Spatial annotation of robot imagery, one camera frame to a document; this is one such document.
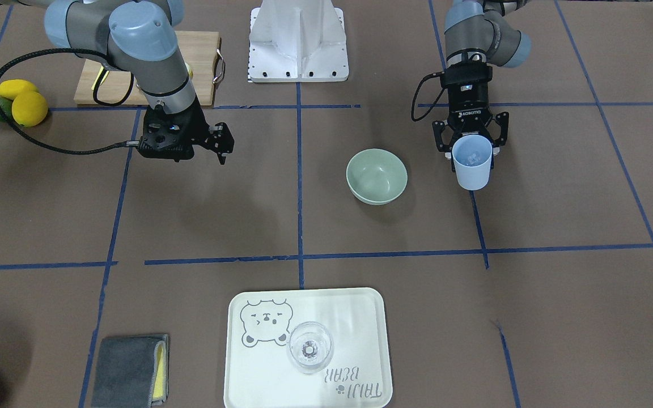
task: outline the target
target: robotic arm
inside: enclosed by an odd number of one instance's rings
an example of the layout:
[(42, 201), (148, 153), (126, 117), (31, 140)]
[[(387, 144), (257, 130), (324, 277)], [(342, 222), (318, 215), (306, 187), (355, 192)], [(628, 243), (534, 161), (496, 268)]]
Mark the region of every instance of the robotic arm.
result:
[(145, 93), (148, 109), (138, 142), (143, 157), (174, 161), (194, 156), (193, 145), (218, 155), (225, 164), (234, 140), (225, 123), (209, 126), (200, 108), (173, 26), (183, 20), (181, 0), (0, 0), (46, 8), (50, 41), (108, 70), (129, 71)]
[[(518, 67), (528, 58), (531, 39), (512, 29), (503, 18), (527, 2), (456, 0), (448, 10), (445, 18), (447, 68), (426, 76), (423, 81), (439, 77), (443, 91), (448, 91), (448, 118), (432, 122), (432, 132), (438, 150), (451, 160), (453, 171), (452, 148), (464, 135), (480, 134), (487, 138), (493, 145), (493, 155), (506, 144), (508, 113), (493, 116), (488, 107), (487, 83), (493, 79), (493, 68), (489, 64)], [(487, 130), (492, 121), (500, 126), (500, 135), (495, 138)], [(443, 140), (446, 128), (452, 131), (449, 142)]]

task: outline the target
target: light green bowl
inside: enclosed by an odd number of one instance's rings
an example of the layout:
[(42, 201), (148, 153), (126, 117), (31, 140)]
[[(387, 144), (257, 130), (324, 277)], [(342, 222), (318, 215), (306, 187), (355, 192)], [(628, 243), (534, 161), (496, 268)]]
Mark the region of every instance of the light green bowl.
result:
[(387, 150), (362, 150), (347, 164), (347, 184), (361, 202), (381, 206), (405, 191), (407, 169)]

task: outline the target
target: blue joint cap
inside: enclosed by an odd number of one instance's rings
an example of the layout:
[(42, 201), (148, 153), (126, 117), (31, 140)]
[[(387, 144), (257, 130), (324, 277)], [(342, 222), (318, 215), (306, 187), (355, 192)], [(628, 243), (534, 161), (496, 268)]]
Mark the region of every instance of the blue joint cap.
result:
[(176, 31), (162, 8), (151, 2), (128, 2), (109, 15), (109, 31), (125, 54), (142, 61), (162, 61), (178, 50)]
[(531, 37), (526, 33), (520, 32), (520, 42), (518, 43), (518, 48), (515, 50), (513, 57), (508, 60), (508, 62), (503, 65), (506, 68), (515, 68), (518, 65), (523, 64), (525, 60), (528, 59), (528, 55), (531, 53)]
[(445, 31), (471, 16), (482, 15), (482, 6), (477, 2), (454, 3), (445, 14)]
[(44, 31), (49, 41), (59, 48), (70, 48), (67, 38), (67, 12), (77, 0), (54, 0), (44, 12)]
[(168, 7), (171, 9), (171, 26), (179, 25), (185, 16), (183, 0), (168, 0)]

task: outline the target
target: yellow lemon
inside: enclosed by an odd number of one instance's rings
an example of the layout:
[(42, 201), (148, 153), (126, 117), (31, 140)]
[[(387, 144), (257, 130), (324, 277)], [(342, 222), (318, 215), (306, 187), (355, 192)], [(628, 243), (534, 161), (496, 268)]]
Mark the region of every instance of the yellow lemon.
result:
[(26, 91), (37, 92), (39, 90), (33, 83), (23, 79), (10, 79), (0, 83), (0, 96), (8, 100), (15, 100), (20, 93)]
[(47, 100), (34, 91), (20, 93), (11, 104), (11, 115), (14, 120), (27, 128), (41, 123), (46, 118), (48, 110)]

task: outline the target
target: metal handle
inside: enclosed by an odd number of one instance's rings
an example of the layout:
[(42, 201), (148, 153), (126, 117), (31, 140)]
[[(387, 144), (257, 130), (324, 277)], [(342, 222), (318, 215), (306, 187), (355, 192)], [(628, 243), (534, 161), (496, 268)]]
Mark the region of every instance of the metal handle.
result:
[(221, 64), (221, 73), (213, 77), (213, 85), (216, 85), (218, 83), (221, 83), (223, 80), (223, 76), (226, 74), (226, 60), (223, 59), (223, 55), (221, 55), (221, 49), (217, 48), (215, 49), (215, 53), (218, 54), (218, 59), (216, 59), (216, 66), (218, 66), (218, 60), (222, 62)]

